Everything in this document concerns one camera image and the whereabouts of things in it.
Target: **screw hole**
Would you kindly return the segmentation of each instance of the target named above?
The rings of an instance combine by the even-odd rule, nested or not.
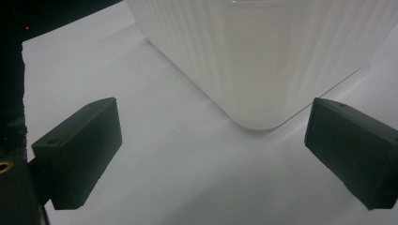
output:
[[[59,142],[59,139],[51,139],[51,140],[47,141],[48,144],[55,144],[58,142]]]
[[[12,162],[0,162],[0,174],[7,172],[14,166]]]

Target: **ribbed plastic container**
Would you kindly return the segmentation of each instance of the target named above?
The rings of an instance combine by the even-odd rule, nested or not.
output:
[[[398,22],[398,0],[126,1],[149,41],[252,129],[355,72]]]

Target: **white container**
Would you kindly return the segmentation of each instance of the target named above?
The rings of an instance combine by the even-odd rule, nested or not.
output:
[[[126,1],[149,41],[252,129],[355,72],[398,22],[398,0]]]

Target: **white surface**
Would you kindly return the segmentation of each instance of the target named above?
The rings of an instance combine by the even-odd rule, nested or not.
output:
[[[326,95],[398,128],[398,27]],[[84,207],[52,224],[398,224],[365,207],[303,143],[309,110],[271,132],[236,125],[144,39],[125,3],[23,44],[28,145],[116,97],[124,142]]]
[[[275,128],[374,55],[397,0],[127,0],[137,25],[245,128]]]

